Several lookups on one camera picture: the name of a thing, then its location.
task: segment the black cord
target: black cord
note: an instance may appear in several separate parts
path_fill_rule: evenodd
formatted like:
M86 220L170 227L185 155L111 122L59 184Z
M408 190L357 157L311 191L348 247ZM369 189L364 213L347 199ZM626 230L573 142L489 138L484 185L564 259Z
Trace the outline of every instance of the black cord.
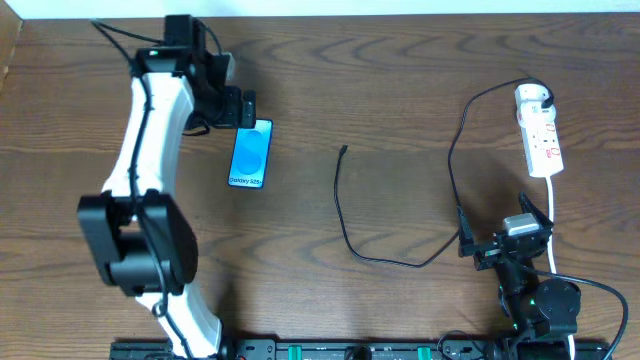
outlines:
M209 25L205 24L202 21L200 21L200 23L202 24L204 29L209 33L209 35L211 35L211 37L213 38L213 41L215 41L216 47L218 48L218 54L222 55L222 45L220 45L220 41L218 41L218 37L216 36L216 33L214 33L213 30L211 30Z
M462 331L462 330L451 330L449 332L447 332L446 334L442 335L442 337L440 338L440 340L438 340L438 344L436 344L436 351L440 352L440 354L442 354L442 357L447 358L448 360L451 360L451 358L447 355L445 355L444 351L442 351L442 342L444 341L444 339L446 339L447 337L451 336L452 334L462 334L464 335L473 345L474 348L476 348L476 350L478 350L480 352L480 354L482 354L482 356L479 356L477 358L471 359L471 360L480 360L480 359L484 359L485 358L485 354L484 354L484 350L480 349L480 346L478 346L478 343L476 343L473 338L471 338L471 335L467 334L466 332Z
M140 148L142 146L144 132L146 130L147 122L149 120L149 114L151 113L151 110L152 110L151 90L149 89L149 85L142 78L142 74L140 74L139 69L137 68L135 62L129 56L129 54L124 50L124 48L109 33L107 33L103 29L103 26L99 21L93 20L91 21L91 24L102 35L104 35L107 38L107 40L109 40L109 42L111 42L111 44L116 49L118 49L118 51L120 51L122 56L125 58L125 60L129 64L131 76L136 77L140 81L140 84L142 85L142 88L144 90L144 94L145 94L144 112L142 115L142 121L140 122L140 128L138 130L136 142L133 147L133 152L131 155L131 163L129 166L129 190L130 190L130 196L131 196L131 205L132 205L133 213L138 216L138 223L140 224L140 228L142 229L145 235L144 236L145 243L151 255L153 265L158 273L160 290L162 292L161 300L153 305L153 307L151 308L151 313L156 318L165 317L165 319L167 320L167 323L169 324L169 327L171 327L171 330L176 334L176 336L180 340L181 345L183 346L185 354L187 356L187 359L193 359L193 356L191 355L191 349L189 348L189 344L187 343L187 340L185 339L184 335L182 335L182 332L180 332L180 329L178 329L175 322L173 321L173 319L171 319L167 311L167 308L169 306L169 290L166 286L165 274L164 274L164 271L162 271L162 265L160 263L160 259L158 256L158 250L156 249L153 241L151 241L149 237L150 233L148 231L148 227L146 223L147 220L151 221L151 219L147 217L146 213L144 212L144 209L138 206L139 194L138 194L138 187L136 185L136 180L138 178L138 175L137 175L138 156L140 154Z
M347 148L348 148L347 145L342 145L342 148L340 149L340 155L338 156L338 164L336 166L336 177L335 177L335 180L333 181L333 198L336 202L336 210L338 211L338 218L340 219L340 226L342 227L342 235L344 236L344 242L347 243L347 247L349 248L349 251L351 251L353 256L355 256L356 258L360 260L365 260L365 261L379 262L379 263L392 264L392 265L398 265L398 266L406 266L410 268L423 268L431 264L438 256L440 256L440 254L442 254L449 247L449 245L451 245L456 240L456 237L458 236L458 231L456 231L456 233L453 234L451 239L449 239L440 248L440 250L436 251L436 253L433 254L429 259L427 259L427 261L420 264L411 264L411 263L406 263L402 261L363 256L358 254L358 252L353 248L353 246L351 246L351 242L349 242L349 236L347 235L347 229L344 226L344 219L342 218L342 210L340 209L340 202L338 201L338 179L340 178L339 176L340 164L342 163L342 156L344 155L344 153L347 152Z
M124 36L128 36L130 38L143 40L143 41L148 41L148 42L152 42L152 43L155 43L155 44L158 44L158 45L163 43L162 40L154 39L154 38L151 38L151 37L148 37L148 36L144 36L144 35L138 35L138 34L130 33L128 31L124 31L124 30L118 29L117 27L111 26L109 24L105 24L105 23L103 23L102 21L100 21L98 19L91 20L91 23L94 24L94 26L97 25L97 26L103 27L103 28L105 28L107 30L111 30L111 31L113 31L115 33L118 33L118 34L121 34L121 35L124 35Z
M553 92L551 91L551 88L549 88L547 85L545 85L542 81L533 78L533 77L526 77L526 78L520 78L520 79L515 79L515 80L511 80L511 81L507 81L506 83L502 83L500 85L496 85L492 88L489 88L479 94L474 95L471 100L469 100L469 102L467 102L467 105L464 107L464 112L462 113L462 118L460 120L460 128L458 129L458 132L456 133L456 136L453 137L453 141L451 142L451 147L449 148L449 155L447 156L447 164L449 166L449 176L451 177L451 186L453 187L453 195L456 198L456 205L458 207L462 207L462 204L460 203L460 196L458 195L458 188L456 187L456 181L453 178L453 170L451 168L451 155L453 154L453 148L456 146L456 143L458 142L458 138L460 138L460 134L462 134L462 129L464 129L464 123L467 119L467 112L469 111L469 107L471 106L471 103L481 97L482 95L485 95L487 93L492 92L493 90L497 90L500 89L502 87L511 85L511 84L515 84L515 83L519 83L519 82L523 82L523 81L533 81L536 83L539 83L540 85L544 86L545 88L547 88L547 90L549 90L549 97L542 103L542 107L543 108L548 108L551 105L553 105Z
M555 279L560 279L560 280L564 280L564 281L570 281L570 282L575 282L575 283L579 283L579 284L585 284L585 285L590 285L593 287L596 287L598 289L602 289L604 291L608 291L611 294L615 295L618 300L620 300L620 304L622 305L622 321L620 322L620 327L618 328L618 333L616 334L616 337L613 338L613 342L611 342L611 346L609 346L609 350L605 353L604 357L602 358L602 360L607 360L610 359L611 356L613 355L613 352L616 350L616 347L618 347L618 344L620 343L620 340L622 340L622 335L624 335L624 331L627 328L627 322L629 321L629 305L627 304L627 300L624 298L624 296L616 289L612 288L611 286L599 283L597 281L593 281L593 280L588 280L588 279L583 279L583 278L579 278L579 277L575 277L575 276L569 276L569 275L563 275L563 274L553 274L550 272L546 272L546 271L541 271L541 270L537 270L537 269L532 269L526 265L521 264L520 262L518 262L516 259L514 259L513 257L511 257L509 254L507 254L506 252L503 251L502 255L505 257L505 259L507 259L507 261L511 262L512 264L516 265L517 267L521 268L522 270L530 273L530 274L536 274L539 276L546 276L546 277L550 277L550 278L555 278Z

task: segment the wooden tabletop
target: wooden tabletop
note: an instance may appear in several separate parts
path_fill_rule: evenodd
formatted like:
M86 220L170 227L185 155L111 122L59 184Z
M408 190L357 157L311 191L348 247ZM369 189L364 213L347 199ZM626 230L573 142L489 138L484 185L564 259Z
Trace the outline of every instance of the wooden tabletop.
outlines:
M177 203L198 237L197 280L234 333L434 339L511 326L497 279L457 245L425 269L356 261L354 246L419 262L456 230L446 154L464 104L488 87L543 79L556 94L565 170L556 189L559 271L619 289L631 320L617 359L637 359L640 322L640 17L390 16L207 19L233 52L233 83L274 121L266 185L226 185L235 131L184 138ZM162 20L114 25L160 36ZM130 51L142 46L122 39ZM127 66L87 21L27 21L0 94L0 357L105 359L116 338L164 334L105 286L76 220L119 153ZM513 88L470 110L454 155L479 239L520 213L527 175ZM548 269L546 257L536 262ZM618 300L581 286L578 338L611 341Z

